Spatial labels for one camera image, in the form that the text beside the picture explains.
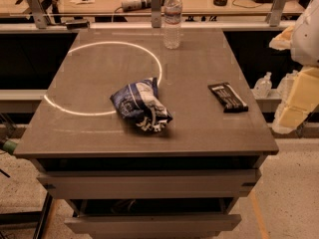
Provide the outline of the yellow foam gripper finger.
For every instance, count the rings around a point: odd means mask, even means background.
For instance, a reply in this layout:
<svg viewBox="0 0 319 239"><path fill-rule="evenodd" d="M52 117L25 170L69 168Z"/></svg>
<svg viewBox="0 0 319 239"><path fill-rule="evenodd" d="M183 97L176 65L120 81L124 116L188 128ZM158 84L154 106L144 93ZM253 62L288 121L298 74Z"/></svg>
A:
<svg viewBox="0 0 319 239"><path fill-rule="evenodd" d="M286 134L297 129L319 105L319 29L290 26L273 38L269 47L289 50L292 60L302 66L272 124L275 132Z"/></svg>

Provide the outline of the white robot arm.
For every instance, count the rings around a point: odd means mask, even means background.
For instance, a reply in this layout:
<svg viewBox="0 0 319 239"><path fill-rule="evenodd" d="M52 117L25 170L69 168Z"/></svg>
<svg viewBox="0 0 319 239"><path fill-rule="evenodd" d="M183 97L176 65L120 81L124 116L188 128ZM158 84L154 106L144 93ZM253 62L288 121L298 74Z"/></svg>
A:
<svg viewBox="0 0 319 239"><path fill-rule="evenodd" d="M306 10L273 38L269 47L289 50L291 59L302 69L293 77L284 77L281 104L278 106L272 129L290 133L319 106L319 0L312 0Z"/></svg>

